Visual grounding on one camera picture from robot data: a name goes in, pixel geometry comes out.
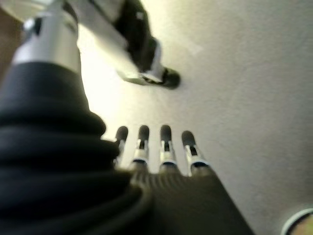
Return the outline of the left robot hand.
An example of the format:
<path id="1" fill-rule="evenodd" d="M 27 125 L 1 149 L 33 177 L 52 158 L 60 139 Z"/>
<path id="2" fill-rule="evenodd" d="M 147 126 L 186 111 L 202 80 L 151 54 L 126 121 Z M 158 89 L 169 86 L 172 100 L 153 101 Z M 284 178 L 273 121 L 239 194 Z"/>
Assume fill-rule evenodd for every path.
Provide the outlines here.
<path id="1" fill-rule="evenodd" d="M 215 171 L 183 144 L 191 176 L 164 161 L 116 167 L 118 143 L 89 110 L 72 7 L 56 0 L 23 26 L 0 89 L 3 235 L 250 235 Z"/>

